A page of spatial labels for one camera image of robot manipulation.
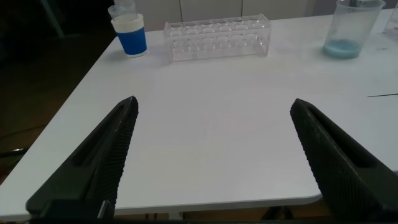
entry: blue cup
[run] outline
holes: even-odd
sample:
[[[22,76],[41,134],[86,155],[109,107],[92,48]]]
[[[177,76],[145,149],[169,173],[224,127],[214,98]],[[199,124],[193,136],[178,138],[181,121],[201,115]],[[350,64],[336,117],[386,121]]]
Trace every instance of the blue cup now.
[[[124,52],[127,54],[127,56],[140,57],[147,52],[144,16],[142,14],[138,14],[138,19],[134,21],[123,19],[123,17],[128,16],[128,14],[121,15],[111,20],[111,23],[114,30],[118,34],[120,43],[122,44]]]

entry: table surface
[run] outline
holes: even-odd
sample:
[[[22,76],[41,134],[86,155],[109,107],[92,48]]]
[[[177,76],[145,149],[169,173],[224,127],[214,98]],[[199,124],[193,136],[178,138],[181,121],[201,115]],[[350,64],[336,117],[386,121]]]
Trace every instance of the table surface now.
[[[27,199],[117,102],[139,116],[118,190],[117,214],[311,203],[320,191],[289,109],[307,100],[397,171],[398,45],[379,35],[359,58],[320,51],[332,16],[272,21],[268,57],[169,64],[162,31],[148,54],[125,58],[114,39],[0,186],[0,219],[27,218]]]

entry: glass beaker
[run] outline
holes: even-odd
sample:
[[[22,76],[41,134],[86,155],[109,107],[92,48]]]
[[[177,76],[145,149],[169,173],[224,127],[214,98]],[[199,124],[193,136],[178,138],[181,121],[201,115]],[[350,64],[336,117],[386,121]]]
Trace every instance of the glass beaker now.
[[[324,53],[338,58],[355,58],[386,5],[382,0],[338,0]]]

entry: stacked cups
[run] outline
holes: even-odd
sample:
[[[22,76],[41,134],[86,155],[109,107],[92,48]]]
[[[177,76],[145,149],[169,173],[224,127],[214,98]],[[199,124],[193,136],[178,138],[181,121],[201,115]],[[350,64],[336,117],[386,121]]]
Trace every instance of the stacked cups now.
[[[128,57],[144,55],[147,51],[144,16],[136,13],[134,0],[115,0],[115,3],[108,12],[124,52]]]

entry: blue liquid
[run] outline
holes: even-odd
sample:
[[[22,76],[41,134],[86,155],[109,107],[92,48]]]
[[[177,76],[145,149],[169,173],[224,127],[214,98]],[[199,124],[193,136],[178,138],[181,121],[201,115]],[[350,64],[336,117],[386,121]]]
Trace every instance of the blue liquid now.
[[[329,40],[323,46],[323,52],[332,57],[355,58],[361,52],[361,45],[353,40]]]

